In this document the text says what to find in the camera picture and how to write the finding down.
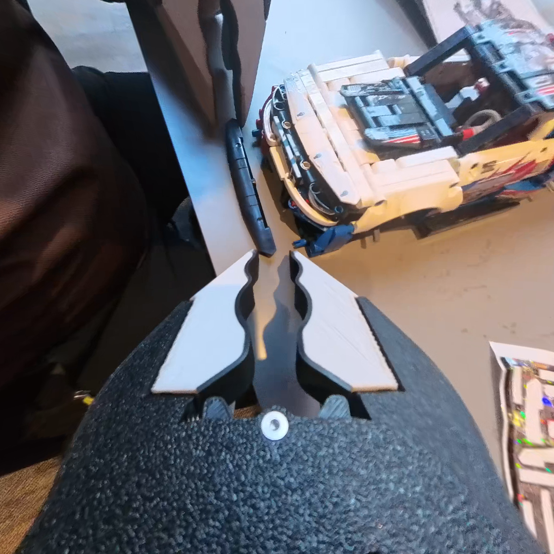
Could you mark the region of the black curved brick strip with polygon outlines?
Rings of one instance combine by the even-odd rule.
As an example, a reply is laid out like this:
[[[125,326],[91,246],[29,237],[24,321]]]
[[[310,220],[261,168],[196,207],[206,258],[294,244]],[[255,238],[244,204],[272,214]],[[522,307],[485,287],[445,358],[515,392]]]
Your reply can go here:
[[[267,225],[257,183],[246,155],[242,130],[236,119],[229,119],[225,125],[225,150],[235,195],[246,228],[258,252],[270,258],[276,253],[276,245]]]

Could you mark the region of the open instruction booklet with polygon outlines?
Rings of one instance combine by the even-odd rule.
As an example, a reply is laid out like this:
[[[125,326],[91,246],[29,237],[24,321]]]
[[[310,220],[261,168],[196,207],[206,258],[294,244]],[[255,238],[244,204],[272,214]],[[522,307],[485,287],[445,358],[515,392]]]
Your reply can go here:
[[[525,44],[553,49],[553,21],[535,1],[422,1],[434,37],[442,41],[464,26],[490,21]]]

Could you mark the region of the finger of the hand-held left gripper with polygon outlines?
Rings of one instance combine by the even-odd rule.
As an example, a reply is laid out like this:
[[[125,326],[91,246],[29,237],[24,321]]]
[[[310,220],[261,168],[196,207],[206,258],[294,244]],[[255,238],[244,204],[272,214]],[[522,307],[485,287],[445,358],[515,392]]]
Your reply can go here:
[[[267,1],[228,2],[229,61],[236,118],[246,123],[267,24]]]
[[[206,128],[233,115],[232,73],[224,63],[221,1],[156,1],[156,16],[176,53]]]

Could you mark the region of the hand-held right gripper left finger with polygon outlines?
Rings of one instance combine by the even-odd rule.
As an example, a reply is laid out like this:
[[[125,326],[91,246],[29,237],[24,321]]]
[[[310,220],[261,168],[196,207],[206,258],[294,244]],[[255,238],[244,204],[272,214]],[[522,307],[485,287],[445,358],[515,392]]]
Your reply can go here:
[[[246,394],[255,366],[247,319],[258,275],[259,254],[250,250],[191,298],[153,394],[222,397],[228,404]]]

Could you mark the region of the white brick race car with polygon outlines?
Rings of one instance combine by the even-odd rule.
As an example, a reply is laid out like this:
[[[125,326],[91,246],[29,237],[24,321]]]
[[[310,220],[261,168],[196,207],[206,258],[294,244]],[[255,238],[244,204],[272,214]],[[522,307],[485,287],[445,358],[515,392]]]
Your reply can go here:
[[[310,257],[401,220],[424,238],[501,213],[553,189],[553,34],[492,19],[419,57],[311,64],[252,134]]]

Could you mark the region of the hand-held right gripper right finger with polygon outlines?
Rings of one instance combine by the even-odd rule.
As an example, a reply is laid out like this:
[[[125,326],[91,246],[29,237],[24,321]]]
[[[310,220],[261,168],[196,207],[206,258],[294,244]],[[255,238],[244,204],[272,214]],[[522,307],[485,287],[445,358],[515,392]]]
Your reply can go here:
[[[362,298],[298,252],[289,253],[297,335],[296,377],[323,403],[333,394],[398,391],[391,368],[361,306]]]

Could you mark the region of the holographic sticker sheet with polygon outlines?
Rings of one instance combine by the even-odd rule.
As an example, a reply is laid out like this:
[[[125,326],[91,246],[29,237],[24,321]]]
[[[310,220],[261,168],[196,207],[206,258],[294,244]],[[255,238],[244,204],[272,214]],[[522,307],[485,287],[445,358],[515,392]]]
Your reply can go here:
[[[553,541],[553,351],[489,342],[506,491],[530,533]]]

